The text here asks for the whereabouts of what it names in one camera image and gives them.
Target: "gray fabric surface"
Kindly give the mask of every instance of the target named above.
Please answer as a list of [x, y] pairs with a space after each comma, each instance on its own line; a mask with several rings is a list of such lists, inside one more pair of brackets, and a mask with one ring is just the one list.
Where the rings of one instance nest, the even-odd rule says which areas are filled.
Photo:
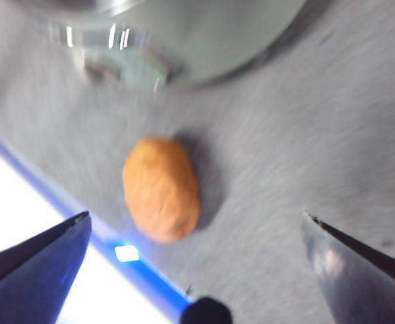
[[[395, 0], [310, 0], [259, 62], [188, 90], [88, 86], [68, 54], [0, 1], [0, 139], [192, 297], [236, 323], [330, 322], [304, 210], [395, 257]], [[199, 228], [166, 246], [123, 199], [148, 134], [186, 142], [202, 182]]]

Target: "orange object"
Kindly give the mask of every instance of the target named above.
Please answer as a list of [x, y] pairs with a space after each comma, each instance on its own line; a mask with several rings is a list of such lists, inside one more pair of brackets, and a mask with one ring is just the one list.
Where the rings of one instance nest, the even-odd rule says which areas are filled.
[[125, 200], [137, 228], [169, 243], [187, 236], [199, 220], [199, 184], [186, 151], [174, 140], [144, 138], [122, 173]]

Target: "blue led light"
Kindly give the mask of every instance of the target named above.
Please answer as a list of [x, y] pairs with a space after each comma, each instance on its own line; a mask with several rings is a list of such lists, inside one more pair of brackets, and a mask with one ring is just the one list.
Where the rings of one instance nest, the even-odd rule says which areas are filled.
[[134, 245], [121, 245], [115, 247], [116, 258], [121, 262], [138, 261], [137, 249]]

